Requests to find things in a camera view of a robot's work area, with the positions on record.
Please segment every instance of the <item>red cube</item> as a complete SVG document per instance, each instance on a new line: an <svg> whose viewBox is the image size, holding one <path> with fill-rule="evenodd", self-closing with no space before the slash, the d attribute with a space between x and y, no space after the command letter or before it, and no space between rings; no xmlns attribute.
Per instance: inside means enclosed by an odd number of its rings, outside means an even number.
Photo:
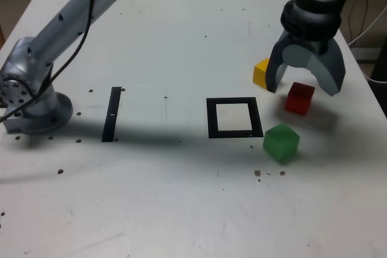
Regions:
<svg viewBox="0 0 387 258"><path fill-rule="evenodd" d="M294 82L286 99L285 110L306 115L310 104L314 87Z"/></svg>

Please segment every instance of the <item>black square frame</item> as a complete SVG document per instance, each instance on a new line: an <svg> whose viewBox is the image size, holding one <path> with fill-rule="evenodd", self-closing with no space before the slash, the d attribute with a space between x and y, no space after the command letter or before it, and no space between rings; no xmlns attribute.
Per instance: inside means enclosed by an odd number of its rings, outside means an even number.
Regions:
<svg viewBox="0 0 387 258"><path fill-rule="evenodd" d="M247 104L249 107L251 130L219 130L218 116L216 114L217 104ZM261 119L259 118L258 106L255 97L241 98L207 98L207 122L208 138L247 138L263 137Z"/></svg>

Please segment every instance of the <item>green cube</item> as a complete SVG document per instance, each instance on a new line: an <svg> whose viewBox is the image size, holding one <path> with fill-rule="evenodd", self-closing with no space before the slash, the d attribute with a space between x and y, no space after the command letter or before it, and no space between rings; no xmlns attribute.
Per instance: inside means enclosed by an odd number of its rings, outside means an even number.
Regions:
<svg viewBox="0 0 387 258"><path fill-rule="evenodd" d="M297 153L299 141L300 136L282 123L266 131L264 149L276 161L285 164Z"/></svg>

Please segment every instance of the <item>white table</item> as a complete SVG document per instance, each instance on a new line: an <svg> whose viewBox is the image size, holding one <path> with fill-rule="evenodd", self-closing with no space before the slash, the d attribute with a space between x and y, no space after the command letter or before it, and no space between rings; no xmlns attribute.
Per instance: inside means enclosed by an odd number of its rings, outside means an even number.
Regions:
<svg viewBox="0 0 387 258"><path fill-rule="evenodd" d="M52 140L1 126L0 257L386 257L387 124L342 35L340 94L294 68L276 94L252 83L286 1L118 0L54 83L69 124ZM32 0L1 63L66 2ZM283 110L295 81L316 87L306 117ZM119 142L101 143L113 86L126 89ZM264 131L301 136L297 158L280 166L263 138L208 139L209 97L256 97Z"/></svg>

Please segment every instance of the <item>gray robot arm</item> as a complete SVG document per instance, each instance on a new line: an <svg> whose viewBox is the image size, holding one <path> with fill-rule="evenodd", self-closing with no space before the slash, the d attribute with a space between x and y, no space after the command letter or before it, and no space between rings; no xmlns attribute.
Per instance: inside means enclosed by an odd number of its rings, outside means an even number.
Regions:
<svg viewBox="0 0 387 258"><path fill-rule="evenodd" d="M284 32L274 45L265 72L265 85L276 92L287 66L306 68L329 95L341 90L345 66L333 39L346 0L291 0L281 16Z"/></svg>
<svg viewBox="0 0 387 258"><path fill-rule="evenodd" d="M92 22L115 0L94 0ZM294 0L284 8L284 34L275 45L266 72L269 91L275 92L286 65L303 66L317 77L329 94L340 90L345 75L341 52L332 40L345 0ZM86 29L90 0L70 0L36 37L17 41L0 70L0 93L8 108L4 125L8 132L40 134L65 124L73 113L68 97L55 92L50 80L53 63ZM324 64L332 60L337 66ZM306 61L308 53L323 65Z"/></svg>
<svg viewBox="0 0 387 258"><path fill-rule="evenodd" d="M94 0L92 23L116 0ZM0 70L4 115L31 102L51 77L54 61L83 34L90 0L69 0L36 37L19 39ZM29 106L4 120L8 132L41 134L65 124L73 113L68 97L52 85Z"/></svg>

